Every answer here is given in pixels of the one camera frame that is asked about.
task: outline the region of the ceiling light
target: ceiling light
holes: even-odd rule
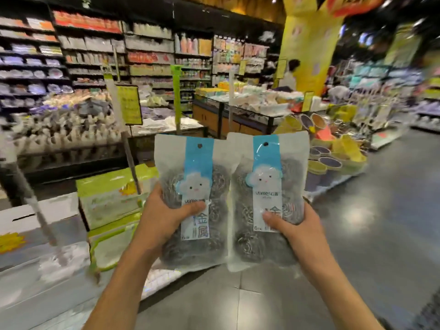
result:
[[[385,8],[391,3],[392,0],[385,0],[385,2],[381,5],[381,8]]]
[[[424,18],[419,19],[417,22],[415,22],[413,24],[413,26],[417,26],[417,25],[421,24],[424,20],[425,20]]]

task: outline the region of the plastic bag of steel wool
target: plastic bag of steel wool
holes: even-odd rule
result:
[[[297,259],[287,239],[268,227],[262,214],[273,212],[292,224],[303,221],[307,132],[257,136],[229,133],[227,141],[231,150],[241,155],[231,177],[229,271],[264,262],[281,267],[295,265]]]
[[[154,162],[168,207],[179,208],[200,200],[206,203],[205,210],[186,218],[163,246],[162,263],[166,268],[181,271],[224,263],[228,254],[226,199],[237,165],[228,142],[157,135]]]

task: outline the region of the forearm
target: forearm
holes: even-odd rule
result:
[[[132,330],[154,252],[142,252],[134,241],[124,251],[83,330]]]
[[[314,277],[315,287],[338,330],[383,330],[336,261],[327,273]]]

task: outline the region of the white shirt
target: white shirt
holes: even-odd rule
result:
[[[296,91],[297,80],[292,75],[291,71],[287,71],[286,73],[284,73],[284,77],[278,82],[278,87],[289,87],[293,91]]]

